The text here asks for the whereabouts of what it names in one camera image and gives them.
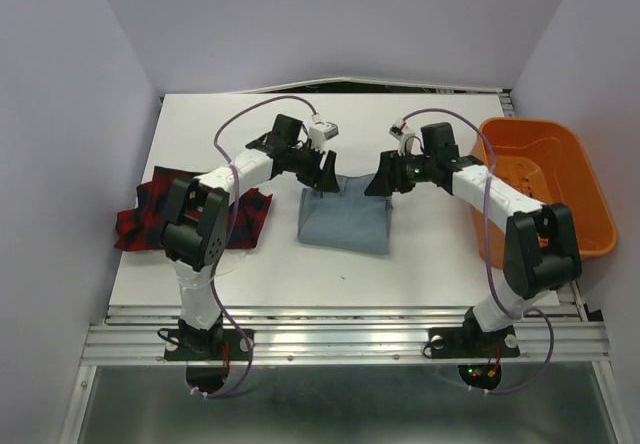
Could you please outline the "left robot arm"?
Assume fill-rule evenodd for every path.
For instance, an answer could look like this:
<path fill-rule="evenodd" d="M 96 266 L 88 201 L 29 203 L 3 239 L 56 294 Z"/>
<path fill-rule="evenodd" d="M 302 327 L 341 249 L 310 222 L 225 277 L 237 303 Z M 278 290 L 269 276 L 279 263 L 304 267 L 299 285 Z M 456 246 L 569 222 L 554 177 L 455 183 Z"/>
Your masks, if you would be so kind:
<path fill-rule="evenodd" d="M 269 132 L 226 165 L 172 183 L 160 235 L 181 299 L 177 336 L 169 339 L 172 345 L 202 358 L 222 348 L 222 311 L 214 299 L 211 275 L 227 245 L 232 227 L 228 218 L 243 194 L 285 172 L 314 190 L 339 191 L 336 153 L 325 149 L 339 134 L 338 126 L 315 114 L 303 143 L 302 129 L 302 121 L 279 114 Z"/>

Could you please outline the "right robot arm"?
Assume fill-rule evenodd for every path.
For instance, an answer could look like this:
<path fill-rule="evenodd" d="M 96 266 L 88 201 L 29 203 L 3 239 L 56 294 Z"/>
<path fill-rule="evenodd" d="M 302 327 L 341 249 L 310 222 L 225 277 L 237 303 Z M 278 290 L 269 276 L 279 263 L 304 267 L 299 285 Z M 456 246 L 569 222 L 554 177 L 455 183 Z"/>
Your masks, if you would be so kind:
<path fill-rule="evenodd" d="M 379 167 L 365 190 L 368 196 L 407 193 L 432 183 L 476 210 L 485 224 L 504 234 L 502 278 L 490 280 L 489 296 L 470 310 L 460 330 L 463 348 L 482 354 L 501 331 L 519 320 L 541 295 L 575 280 L 582 261 L 570 209 L 544 204 L 494 176 L 472 155 L 463 156 L 447 122 L 414 132 L 403 120 L 390 129 L 395 151 L 381 153 Z"/>

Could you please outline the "red black plaid skirt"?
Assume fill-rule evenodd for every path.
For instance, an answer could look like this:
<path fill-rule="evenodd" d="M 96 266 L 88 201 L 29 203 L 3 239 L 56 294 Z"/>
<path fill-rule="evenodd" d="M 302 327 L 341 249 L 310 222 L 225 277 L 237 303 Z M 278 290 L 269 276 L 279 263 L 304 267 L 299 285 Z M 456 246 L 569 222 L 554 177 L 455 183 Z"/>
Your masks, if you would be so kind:
<path fill-rule="evenodd" d="M 160 250 L 162 217 L 171 184 L 176 178 L 195 175 L 195 172 L 155 166 L 152 179 L 136 188 L 137 205 L 117 213 L 118 238 L 114 247 L 123 252 Z M 251 188 L 242 195 L 227 249 L 250 250 L 257 247 L 272 198 L 257 188 Z"/>

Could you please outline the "light blue skirt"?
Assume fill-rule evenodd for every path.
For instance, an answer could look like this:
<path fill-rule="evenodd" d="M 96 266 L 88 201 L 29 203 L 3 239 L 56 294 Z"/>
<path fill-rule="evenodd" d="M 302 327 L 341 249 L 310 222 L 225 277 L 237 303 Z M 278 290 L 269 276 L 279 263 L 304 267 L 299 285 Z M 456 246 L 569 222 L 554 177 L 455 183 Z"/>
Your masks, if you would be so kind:
<path fill-rule="evenodd" d="M 303 244 L 383 256 L 389 253 L 392 201 L 367 196 L 371 174 L 338 177 L 339 191 L 301 192 L 297 238 Z"/>

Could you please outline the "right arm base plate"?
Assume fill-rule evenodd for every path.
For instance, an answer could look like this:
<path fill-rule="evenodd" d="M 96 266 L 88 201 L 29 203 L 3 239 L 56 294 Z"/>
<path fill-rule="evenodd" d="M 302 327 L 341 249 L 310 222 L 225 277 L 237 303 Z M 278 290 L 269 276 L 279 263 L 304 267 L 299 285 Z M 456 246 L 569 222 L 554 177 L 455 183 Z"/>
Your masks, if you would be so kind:
<path fill-rule="evenodd" d="M 449 360 L 516 358 L 520 356 L 520 349 L 513 326 L 491 333 L 466 331 L 462 327 L 434 327 L 428 330 L 422 354 L 429 359 Z"/>

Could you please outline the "white skirt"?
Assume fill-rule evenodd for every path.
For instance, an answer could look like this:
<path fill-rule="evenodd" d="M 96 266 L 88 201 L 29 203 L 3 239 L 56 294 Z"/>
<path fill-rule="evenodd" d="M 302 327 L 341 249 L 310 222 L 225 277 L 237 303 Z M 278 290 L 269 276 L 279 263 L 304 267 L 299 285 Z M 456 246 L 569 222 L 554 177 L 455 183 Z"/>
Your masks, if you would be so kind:
<path fill-rule="evenodd" d="M 247 252 L 242 249 L 226 249 L 215 267 L 215 276 L 224 276 L 236 271 L 245 261 Z"/>

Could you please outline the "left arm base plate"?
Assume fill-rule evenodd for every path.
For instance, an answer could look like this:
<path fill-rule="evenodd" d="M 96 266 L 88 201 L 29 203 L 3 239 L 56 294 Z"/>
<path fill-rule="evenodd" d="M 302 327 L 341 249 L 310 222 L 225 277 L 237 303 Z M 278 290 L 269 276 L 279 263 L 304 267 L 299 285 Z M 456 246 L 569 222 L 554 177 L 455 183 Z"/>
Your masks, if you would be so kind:
<path fill-rule="evenodd" d="M 163 359 L 168 362 L 205 362 L 249 360 L 247 341 L 235 329 L 222 329 L 207 347 L 190 347 L 179 329 L 160 328 L 157 336 L 163 341 Z"/>

